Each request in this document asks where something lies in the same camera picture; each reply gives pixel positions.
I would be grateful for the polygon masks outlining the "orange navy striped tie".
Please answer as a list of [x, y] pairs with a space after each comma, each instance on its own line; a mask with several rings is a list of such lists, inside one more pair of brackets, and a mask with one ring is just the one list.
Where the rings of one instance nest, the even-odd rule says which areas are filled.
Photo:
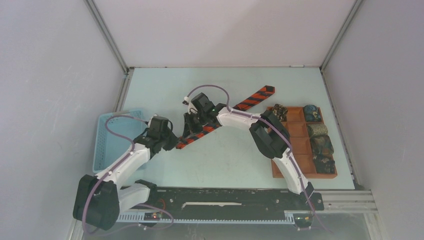
[[[267, 98], [271, 97], [275, 93], [275, 87], [270, 85], [265, 85], [262, 88], [260, 88], [257, 92], [253, 93], [251, 96], [246, 98], [245, 100], [239, 102], [236, 104], [233, 108], [239, 111], [247, 111], [251, 109], [252, 107], [258, 105], [259, 103], [263, 102]], [[183, 149], [187, 145], [195, 142], [196, 140], [199, 140], [200, 138], [206, 136], [207, 134], [213, 132], [217, 128], [219, 128], [219, 124], [206, 124], [202, 127], [202, 130], [199, 133], [191, 133], [188, 130], [188, 127], [184, 127], [185, 133], [183, 133], [183, 136], [179, 138], [179, 141], [176, 145], [176, 149]]]

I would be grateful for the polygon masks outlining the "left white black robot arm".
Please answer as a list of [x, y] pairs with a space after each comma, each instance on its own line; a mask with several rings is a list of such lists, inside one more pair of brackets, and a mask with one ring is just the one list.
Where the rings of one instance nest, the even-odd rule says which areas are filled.
[[113, 119], [114, 116], [105, 122], [106, 130], [128, 141], [129, 147], [104, 170], [96, 175], [86, 174], [79, 180], [72, 215], [81, 221], [83, 231], [89, 235], [111, 229], [122, 212], [136, 205], [156, 206], [158, 194], [145, 184], [123, 186], [137, 169], [160, 151], [172, 150], [178, 142], [173, 124], [166, 117], [153, 116], [145, 122], [145, 131], [134, 139], [112, 131], [109, 122]]

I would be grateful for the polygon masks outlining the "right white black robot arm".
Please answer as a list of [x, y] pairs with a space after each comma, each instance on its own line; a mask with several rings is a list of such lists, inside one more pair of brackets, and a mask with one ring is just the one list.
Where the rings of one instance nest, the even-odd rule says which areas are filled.
[[192, 135], [206, 132], [207, 127], [236, 128], [250, 133], [259, 152], [273, 160], [283, 174], [292, 192], [291, 204], [297, 209], [310, 204], [311, 196], [306, 191], [309, 180], [295, 160], [287, 129], [271, 111], [253, 114], [223, 103], [215, 105], [202, 92], [193, 98], [184, 97], [183, 104], [188, 107], [185, 118], [192, 121], [188, 125]]

